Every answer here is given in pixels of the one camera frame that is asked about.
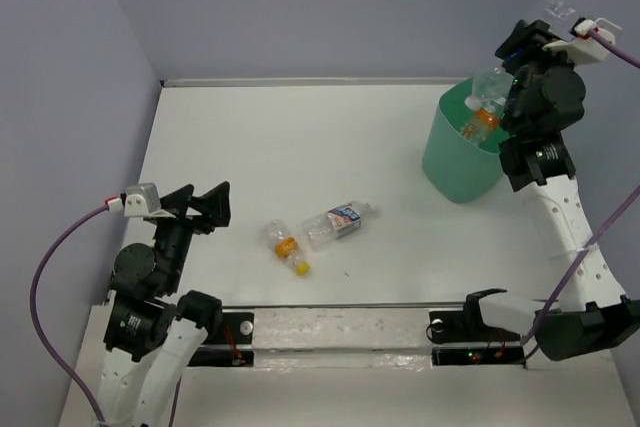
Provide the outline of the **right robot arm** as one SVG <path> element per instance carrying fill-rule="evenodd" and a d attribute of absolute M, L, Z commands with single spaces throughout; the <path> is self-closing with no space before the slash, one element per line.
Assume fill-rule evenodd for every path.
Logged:
<path fill-rule="evenodd" d="M 561 135 L 584 116 L 586 87 L 577 67 L 608 54 L 624 58 L 616 46 L 621 32 L 605 18 L 580 18 L 566 41 L 542 20 L 520 21 L 495 52 L 513 77 L 500 121 L 508 134 L 499 145 L 501 167 L 559 278 L 545 302 L 504 289 L 469 294 L 460 326 L 470 338 L 506 330 L 522 344 L 534 341 L 549 360 L 562 361 L 617 347 L 639 329 L 639 303 L 628 297 L 598 245 L 639 193 L 592 230 Z"/>

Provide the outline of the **blue label clear bottle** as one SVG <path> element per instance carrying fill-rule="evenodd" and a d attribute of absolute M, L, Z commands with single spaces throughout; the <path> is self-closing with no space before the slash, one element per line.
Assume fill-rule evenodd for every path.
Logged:
<path fill-rule="evenodd" d="M 576 18 L 576 10 L 568 0 L 538 0 L 516 25 L 527 27 L 541 21 L 549 26 L 552 36 L 566 40 Z M 502 63 L 503 60 L 496 60 L 493 66 L 473 76 L 470 94 L 464 100 L 471 111 L 483 108 L 488 112 L 498 112 L 504 107 L 513 75 Z"/>

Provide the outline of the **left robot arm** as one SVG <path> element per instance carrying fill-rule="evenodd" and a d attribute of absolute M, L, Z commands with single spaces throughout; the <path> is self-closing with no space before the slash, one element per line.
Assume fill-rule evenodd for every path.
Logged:
<path fill-rule="evenodd" d="M 177 303 L 165 299 L 178 290 L 193 237 L 229 225 L 230 185 L 197 196 L 191 184 L 160 195 L 155 184 L 142 183 L 118 201 L 125 217 L 155 231 L 151 243 L 127 245 L 114 261 L 97 423 L 154 426 L 193 355 L 221 330 L 218 298 L 191 290 Z"/>

